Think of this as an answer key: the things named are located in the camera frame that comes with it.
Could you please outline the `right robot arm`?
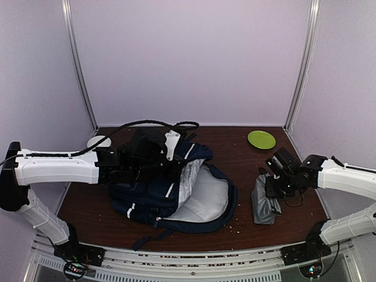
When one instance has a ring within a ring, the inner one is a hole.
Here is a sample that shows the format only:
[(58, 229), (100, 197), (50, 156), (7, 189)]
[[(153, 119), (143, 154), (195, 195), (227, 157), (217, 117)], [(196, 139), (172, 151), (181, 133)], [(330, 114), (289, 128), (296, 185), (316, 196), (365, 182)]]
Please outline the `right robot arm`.
[(331, 254), (335, 243), (375, 233), (375, 170), (352, 166), (334, 156), (309, 155), (303, 161), (281, 147), (265, 161), (272, 175), (266, 180), (271, 199), (316, 189), (330, 218), (314, 224), (305, 241), (281, 249), (286, 265), (318, 260)]

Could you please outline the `navy blue backpack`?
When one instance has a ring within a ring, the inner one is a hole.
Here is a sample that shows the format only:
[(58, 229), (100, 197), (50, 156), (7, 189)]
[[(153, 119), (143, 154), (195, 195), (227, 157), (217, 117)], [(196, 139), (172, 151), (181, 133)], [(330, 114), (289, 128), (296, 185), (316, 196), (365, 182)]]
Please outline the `navy blue backpack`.
[(113, 209), (140, 224), (163, 228), (155, 237), (162, 240), (174, 231), (211, 233), (233, 217), (238, 190), (217, 167), (208, 163), (213, 152), (187, 137), (175, 150), (185, 166), (177, 181), (160, 176), (134, 185), (112, 184), (109, 196)]

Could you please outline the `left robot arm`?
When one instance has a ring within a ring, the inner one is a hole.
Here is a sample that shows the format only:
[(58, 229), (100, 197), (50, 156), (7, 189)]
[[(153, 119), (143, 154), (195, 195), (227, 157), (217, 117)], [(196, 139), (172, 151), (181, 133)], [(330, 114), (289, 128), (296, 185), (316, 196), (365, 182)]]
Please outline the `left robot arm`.
[(137, 129), (128, 144), (118, 149), (102, 137), (81, 152), (34, 152), (9, 145), (1, 169), (1, 209), (18, 212), (52, 243), (65, 260), (85, 259), (75, 228), (50, 213), (31, 185), (35, 183), (78, 182), (86, 184), (134, 184), (165, 175), (179, 177), (181, 161), (175, 151), (183, 133), (166, 133), (151, 128)]

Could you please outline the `grey zip pouch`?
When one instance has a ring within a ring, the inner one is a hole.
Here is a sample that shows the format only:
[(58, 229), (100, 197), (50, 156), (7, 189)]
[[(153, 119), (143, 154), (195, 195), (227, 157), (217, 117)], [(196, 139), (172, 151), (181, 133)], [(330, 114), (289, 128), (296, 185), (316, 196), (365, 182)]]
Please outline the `grey zip pouch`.
[(253, 221), (258, 225), (272, 225), (276, 217), (281, 215), (281, 207), (277, 199), (266, 197), (266, 180), (270, 175), (259, 174), (251, 193)]

